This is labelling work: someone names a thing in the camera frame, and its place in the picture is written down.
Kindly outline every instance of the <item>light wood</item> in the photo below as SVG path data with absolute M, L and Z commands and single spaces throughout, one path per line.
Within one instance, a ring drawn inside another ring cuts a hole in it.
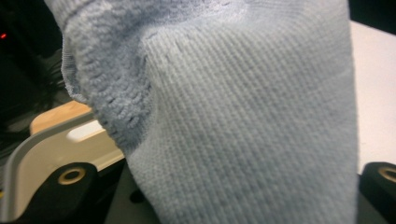
M 30 134 L 41 132 L 56 124 L 87 114 L 90 111 L 91 109 L 87 105 L 76 101 L 60 105 L 38 115 L 30 124 Z

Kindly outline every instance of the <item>sock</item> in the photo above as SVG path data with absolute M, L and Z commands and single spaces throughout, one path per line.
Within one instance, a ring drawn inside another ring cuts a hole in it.
M 162 223 L 354 223 L 347 2 L 48 0 Z

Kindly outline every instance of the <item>gray knit texture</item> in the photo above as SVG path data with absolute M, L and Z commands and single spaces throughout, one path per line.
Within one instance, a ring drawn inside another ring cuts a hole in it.
M 354 223 L 343 0 L 48 0 L 70 95 L 163 223 Z

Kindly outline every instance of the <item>white surface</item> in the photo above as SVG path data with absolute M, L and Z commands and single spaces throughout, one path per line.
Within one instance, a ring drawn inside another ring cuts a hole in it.
M 360 136 L 359 173 L 396 164 L 396 36 L 352 22 Z
M 73 129 L 67 134 L 66 138 L 73 142 L 80 142 L 104 131 L 105 129 L 99 124 L 99 122 L 94 120 Z

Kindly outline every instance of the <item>metal grommet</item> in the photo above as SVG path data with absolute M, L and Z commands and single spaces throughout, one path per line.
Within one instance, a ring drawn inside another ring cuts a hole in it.
M 82 179 L 85 175 L 85 170 L 81 167 L 75 167 L 66 170 L 63 174 L 61 174 L 58 178 L 58 183 L 61 185 L 71 185 L 77 183 L 80 179 Z
M 378 172 L 382 176 L 384 176 L 387 180 L 390 180 L 390 181 L 396 183 L 396 177 L 395 177 L 396 176 L 396 169 L 395 168 L 390 168 L 390 167 L 383 166 L 383 167 L 380 167 L 378 169 Z

